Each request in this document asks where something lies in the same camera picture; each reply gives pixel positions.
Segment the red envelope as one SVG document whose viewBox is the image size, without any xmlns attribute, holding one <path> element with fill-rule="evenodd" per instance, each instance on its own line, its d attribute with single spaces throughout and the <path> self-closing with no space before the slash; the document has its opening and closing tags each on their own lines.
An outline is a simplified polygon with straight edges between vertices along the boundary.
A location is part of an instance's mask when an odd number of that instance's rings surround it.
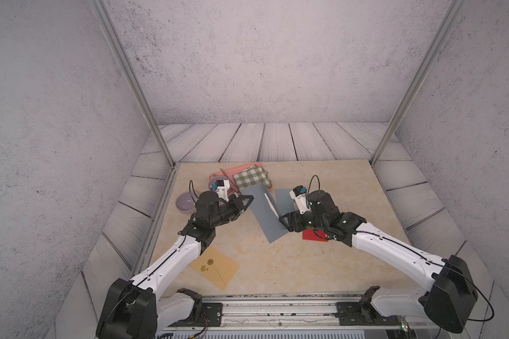
<svg viewBox="0 0 509 339">
<path fill-rule="evenodd" d="M 318 242 L 327 242 L 329 241 L 329 237 L 322 230 L 312 230 L 307 229 L 302 232 L 303 240 L 310 241 L 318 241 Z"/>
</svg>

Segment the light blue envelope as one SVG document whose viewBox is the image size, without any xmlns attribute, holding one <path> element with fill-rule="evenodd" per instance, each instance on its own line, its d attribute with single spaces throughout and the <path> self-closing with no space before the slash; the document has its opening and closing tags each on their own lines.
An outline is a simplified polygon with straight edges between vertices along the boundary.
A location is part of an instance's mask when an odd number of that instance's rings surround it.
<svg viewBox="0 0 509 339">
<path fill-rule="evenodd" d="M 297 211 L 295 201 L 290 196 L 291 191 L 292 189 L 276 190 L 277 210 L 280 216 Z"/>
</svg>

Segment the grey envelope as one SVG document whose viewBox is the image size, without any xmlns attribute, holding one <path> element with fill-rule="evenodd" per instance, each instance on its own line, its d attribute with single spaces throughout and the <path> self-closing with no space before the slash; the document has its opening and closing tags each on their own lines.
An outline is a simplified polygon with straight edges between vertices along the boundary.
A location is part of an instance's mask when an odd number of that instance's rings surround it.
<svg viewBox="0 0 509 339">
<path fill-rule="evenodd" d="M 285 225 L 280 221 L 277 203 L 263 184 L 256 184 L 240 190 L 244 196 L 253 196 L 249 209 L 253 212 L 264 236 L 273 243 L 288 234 Z"/>
</svg>

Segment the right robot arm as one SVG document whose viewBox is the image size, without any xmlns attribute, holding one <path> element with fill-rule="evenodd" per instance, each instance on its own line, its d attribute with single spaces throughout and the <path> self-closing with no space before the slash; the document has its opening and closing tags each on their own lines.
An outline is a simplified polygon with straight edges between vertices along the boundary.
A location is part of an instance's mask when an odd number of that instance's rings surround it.
<svg viewBox="0 0 509 339">
<path fill-rule="evenodd" d="M 383 317 L 425 316 L 441 329 L 462 333 L 479 298 L 467 263 L 455 255 L 443 258 L 417 249 L 378 229 L 365 218 L 341 212 L 323 190 L 297 186 L 289 192 L 296 210 L 280 216 L 290 232 L 322 231 L 326 240 L 365 251 L 416 282 L 420 291 L 399 292 L 372 287 L 363 298 Z"/>
</svg>

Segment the yellow envelope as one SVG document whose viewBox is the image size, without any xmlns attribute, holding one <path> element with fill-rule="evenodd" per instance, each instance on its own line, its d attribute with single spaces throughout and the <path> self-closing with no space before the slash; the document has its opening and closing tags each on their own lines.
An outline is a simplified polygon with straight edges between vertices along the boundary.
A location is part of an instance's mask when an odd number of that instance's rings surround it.
<svg viewBox="0 0 509 339">
<path fill-rule="evenodd" d="M 217 248 L 210 246 L 189 265 L 221 290 L 224 290 L 240 268 Z"/>
</svg>

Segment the pink tray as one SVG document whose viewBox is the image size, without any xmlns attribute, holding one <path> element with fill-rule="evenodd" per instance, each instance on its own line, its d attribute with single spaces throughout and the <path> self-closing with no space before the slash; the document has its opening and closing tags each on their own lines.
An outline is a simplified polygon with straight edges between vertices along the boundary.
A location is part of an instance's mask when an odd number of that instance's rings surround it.
<svg viewBox="0 0 509 339">
<path fill-rule="evenodd" d="M 239 165 L 239 166 L 235 166 L 235 167 L 232 167 L 232 168 L 225 169 L 225 171 L 226 171 L 227 175 L 233 179 L 233 175 L 235 175 L 235 174 L 237 174 L 239 172 L 242 172 L 243 170 L 245 170 L 245 169 L 247 169 L 247 168 L 249 168 L 249 167 L 251 167 L 253 165 L 259 165 L 260 167 L 265 169 L 264 166 L 261 164 L 261 162 L 249 162 L 249 163 L 244 164 L 244 165 Z M 213 173 L 213 174 L 211 174 L 209 176 L 209 180 L 211 178 L 215 177 L 215 176 L 223 176 L 223 175 L 222 175 L 221 171 L 215 172 L 215 173 Z"/>
</svg>

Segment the green checkered cloth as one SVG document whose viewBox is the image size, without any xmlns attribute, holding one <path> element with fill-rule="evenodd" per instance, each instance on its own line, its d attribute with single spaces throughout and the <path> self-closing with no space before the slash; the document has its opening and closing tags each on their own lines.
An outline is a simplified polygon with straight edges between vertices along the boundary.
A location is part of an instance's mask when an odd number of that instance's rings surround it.
<svg viewBox="0 0 509 339">
<path fill-rule="evenodd" d="M 253 165 L 242 172 L 233 175 L 233 179 L 239 189 L 263 184 L 267 189 L 272 188 L 269 173 L 259 165 Z"/>
</svg>

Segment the lilac bowl on tray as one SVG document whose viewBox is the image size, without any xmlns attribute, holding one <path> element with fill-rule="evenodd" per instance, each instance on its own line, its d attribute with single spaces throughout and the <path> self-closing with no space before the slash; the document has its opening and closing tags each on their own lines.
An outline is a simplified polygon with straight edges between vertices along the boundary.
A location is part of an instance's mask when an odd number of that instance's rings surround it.
<svg viewBox="0 0 509 339">
<path fill-rule="evenodd" d="M 225 176 L 215 176 L 209 180 L 208 188 L 213 192 L 217 192 L 219 189 L 225 188 L 227 191 L 230 190 L 230 180 Z"/>
</svg>

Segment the lilac bowl on table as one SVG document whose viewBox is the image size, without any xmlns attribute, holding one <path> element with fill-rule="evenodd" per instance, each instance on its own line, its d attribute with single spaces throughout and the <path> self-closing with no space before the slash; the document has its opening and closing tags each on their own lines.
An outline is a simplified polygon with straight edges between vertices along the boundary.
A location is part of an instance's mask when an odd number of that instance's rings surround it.
<svg viewBox="0 0 509 339">
<path fill-rule="evenodd" d="M 175 207 L 181 213 L 192 214 L 196 211 L 196 202 L 198 198 L 194 193 L 185 192 L 178 196 L 175 201 Z"/>
</svg>

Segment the aluminium front rail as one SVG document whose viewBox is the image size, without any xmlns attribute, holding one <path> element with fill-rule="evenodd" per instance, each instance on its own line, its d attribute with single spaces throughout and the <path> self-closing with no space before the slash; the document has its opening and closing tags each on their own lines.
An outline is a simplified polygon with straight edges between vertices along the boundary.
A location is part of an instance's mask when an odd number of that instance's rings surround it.
<svg viewBox="0 0 509 339">
<path fill-rule="evenodd" d="M 450 333 L 441 329 L 425 316 L 397 316 L 399 326 L 340 326 L 336 303 L 358 302 L 363 294 L 338 295 L 250 295 L 244 297 L 211 297 L 208 302 L 223 304 L 222 320 L 219 327 L 168 326 L 179 331 L 191 331 L 192 338 L 209 337 L 212 329 L 228 331 L 259 331 L 267 337 L 270 331 L 300 330 L 306 336 L 312 331 L 333 331 L 338 329 L 384 330 L 389 338 L 417 338 L 418 332 L 411 329 L 409 320 L 419 323 L 422 329 L 433 329 L 437 338 L 461 338 L 462 333 Z"/>
</svg>

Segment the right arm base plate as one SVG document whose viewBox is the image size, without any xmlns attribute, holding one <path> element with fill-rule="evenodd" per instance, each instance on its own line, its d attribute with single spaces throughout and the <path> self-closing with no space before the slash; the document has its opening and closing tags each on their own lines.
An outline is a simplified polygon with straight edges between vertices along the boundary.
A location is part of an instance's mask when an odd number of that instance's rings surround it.
<svg viewBox="0 0 509 339">
<path fill-rule="evenodd" d="M 380 286 L 370 287 L 358 302 L 338 302 L 335 317 L 340 326 L 399 326 L 397 316 L 382 316 L 371 305 L 373 295 Z"/>
</svg>

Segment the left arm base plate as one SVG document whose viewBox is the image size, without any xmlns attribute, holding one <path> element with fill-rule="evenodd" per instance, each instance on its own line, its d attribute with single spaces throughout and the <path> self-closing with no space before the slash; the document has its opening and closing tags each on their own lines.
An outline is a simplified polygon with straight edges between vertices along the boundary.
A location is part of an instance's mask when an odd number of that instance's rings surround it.
<svg viewBox="0 0 509 339">
<path fill-rule="evenodd" d="M 199 293 L 186 288 L 179 289 L 174 298 L 180 301 L 180 318 L 171 327 L 209 326 L 219 327 L 222 320 L 223 304 L 208 302 Z"/>
</svg>

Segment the left aluminium frame post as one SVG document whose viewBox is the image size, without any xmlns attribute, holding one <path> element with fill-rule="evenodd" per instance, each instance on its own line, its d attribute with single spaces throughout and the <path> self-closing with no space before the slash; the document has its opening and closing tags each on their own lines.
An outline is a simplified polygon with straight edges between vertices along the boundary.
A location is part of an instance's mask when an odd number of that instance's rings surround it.
<svg viewBox="0 0 509 339">
<path fill-rule="evenodd" d="M 101 0 L 90 0 L 89 4 L 91 5 L 96 15 L 105 38 L 110 45 L 112 53 L 120 65 L 120 69 L 122 70 L 125 80 L 127 81 L 127 84 L 130 87 L 135 100 L 137 101 L 137 104 L 141 110 L 141 114 L 144 116 L 144 119 L 148 124 L 148 128 L 156 140 L 158 149 L 163 153 L 165 162 L 168 164 L 168 166 L 173 168 L 175 166 L 175 161 L 173 160 L 172 155 L 164 141 L 164 138 L 162 137 L 161 130 L 158 128 L 154 114 L 152 113 L 147 98 L 141 88 L 141 85 L 134 73 L 134 69 L 132 68 L 132 65 L 120 41 L 120 37 L 113 25 L 105 2 Z"/>
</svg>

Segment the aluminium frame post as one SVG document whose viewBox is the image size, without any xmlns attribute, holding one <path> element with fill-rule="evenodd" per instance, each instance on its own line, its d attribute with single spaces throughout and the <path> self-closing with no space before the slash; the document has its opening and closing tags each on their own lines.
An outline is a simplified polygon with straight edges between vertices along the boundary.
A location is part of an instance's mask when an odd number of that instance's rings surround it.
<svg viewBox="0 0 509 339">
<path fill-rule="evenodd" d="M 175 161 L 173 160 L 172 155 L 164 141 L 164 138 L 162 137 L 161 130 L 158 128 L 154 114 L 152 113 L 147 98 L 141 88 L 141 85 L 134 73 L 134 69 L 132 68 L 132 65 L 120 41 L 120 37 L 113 25 L 105 2 L 101 0 L 90 0 L 89 4 L 91 5 L 96 15 L 105 38 L 110 45 L 112 53 L 120 65 L 120 69 L 122 70 L 125 80 L 127 81 L 127 84 L 130 87 L 135 100 L 137 101 L 137 104 L 141 110 L 141 114 L 144 116 L 144 119 L 148 124 L 148 128 L 156 140 L 158 149 L 163 153 L 165 162 L 168 164 L 168 166 L 173 168 L 175 166 Z"/>
<path fill-rule="evenodd" d="M 372 155 L 372 158 L 370 159 L 370 165 L 372 168 L 375 168 L 377 163 L 382 160 L 382 156 L 387 148 L 387 145 L 390 143 L 392 136 L 397 131 L 399 125 L 404 119 L 404 116 L 407 114 L 415 96 L 417 95 L 424 80 L 430 72 L 433 63 L 445 45 L 445 41 L 448 39 L 453 26 L 462 13 L 465 3 L 466 1 L 464 0 L 454 0 L 450 2 L 450 6 L 443 17 L 439 28 L 435 32 L 432 41 L 426 49 L 419 67 L 415 71 L 407 90 L 405 91 L 402 99 L 400 100 L 400 103 L 394 111 L 394 114 L 388 122 L 386 130 L 384 131 L 381 140 L 374 154 Z"/>
</svg>

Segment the right aluminium frame post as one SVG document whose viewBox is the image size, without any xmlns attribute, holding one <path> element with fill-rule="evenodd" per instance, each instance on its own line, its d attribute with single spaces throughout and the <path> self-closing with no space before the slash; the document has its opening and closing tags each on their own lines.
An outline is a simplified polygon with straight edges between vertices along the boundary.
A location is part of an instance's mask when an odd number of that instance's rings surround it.
<svg viewBox="0 0 509 339">
<path fill-rule="evenodd" d="M 394 114 L 388 122 L 386 130 L 384 131 L 381 140 L 374 154 L 372 155 L 372 158 L 370 159 L 370 165 L 372 168 L 375 168 L 377 163 L 382 160 L 382 156 L 387 148 L 387 145 L 390 143 L 392 136 L 397 131 L 399 125 L 404 119 L 404 116 L 407 114 L 415 96 L 417 95 L 424 80 L 430 72 L 433 63 L 445 45 L 445 41 L 448 39 L 453 26 L 462 13 L 465 3 L 466 1 L 464 0 L 454 0 L 450 2 L 450 6 L 443 17 L 439 28 L 435 32 L 432 41 L 426 49 L 419 67 L 415 71 L 407 90 L 405 91 L 402 99 L 400 100 L 400 103 L 394 111 Z"/>
</svg>

